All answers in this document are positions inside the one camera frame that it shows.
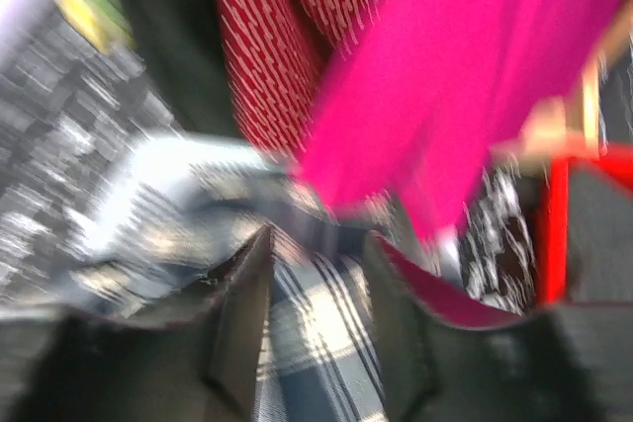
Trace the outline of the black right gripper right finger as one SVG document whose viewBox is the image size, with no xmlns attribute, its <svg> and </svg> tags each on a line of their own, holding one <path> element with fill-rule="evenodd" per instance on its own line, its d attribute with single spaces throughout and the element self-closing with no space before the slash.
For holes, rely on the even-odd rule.
<svg viewBox="0 0 633 422">
<path fill-rule="evenodd" d="M 632 308 L 525 316 L 469 298 L 378 235 L 364 272 L 392 421 L 628 421 Z"/>
</svg>

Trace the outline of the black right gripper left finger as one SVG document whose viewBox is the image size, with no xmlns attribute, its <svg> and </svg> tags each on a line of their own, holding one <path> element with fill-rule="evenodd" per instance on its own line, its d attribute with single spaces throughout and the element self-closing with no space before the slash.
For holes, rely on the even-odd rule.
<svg viewBox="0 0 633 422">
<path fill-rule="evenodd" d="M 247 421 L 272 281 L 258 230 L 217 283 L 195 282 L 134 319 L 60 305 L 1 313 L 5 421 Z"/>
</svg>

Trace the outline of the navy plaid skirt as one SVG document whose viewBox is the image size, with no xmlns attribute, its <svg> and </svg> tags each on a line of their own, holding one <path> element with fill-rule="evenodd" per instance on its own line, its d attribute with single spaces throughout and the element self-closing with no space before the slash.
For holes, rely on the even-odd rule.
<svg viewBox="0 0 633 422">
<path fill-rule="evenodd" d="M 98 189 L 82 253 L 94 261 L 217 264 L 256 230 L 273 234 L 273 282 L 258 368 L 258 421 L 382 421 L 386 417 L 361 269 L 364 239 L 388 231 L 382 198 L 348 218 L 281 166 L 125 167 Z"/>
</svg>

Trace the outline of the black skirt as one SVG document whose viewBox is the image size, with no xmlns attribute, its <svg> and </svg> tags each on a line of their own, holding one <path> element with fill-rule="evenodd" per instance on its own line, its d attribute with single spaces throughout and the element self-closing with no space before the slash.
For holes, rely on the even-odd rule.
<svg viewBox="0 0 633 422">
<path fill-rule="evenodd" d="M 120 0 L 136 49 L 177 121 L 238 137 L 215 0 Z"/>
</svg>

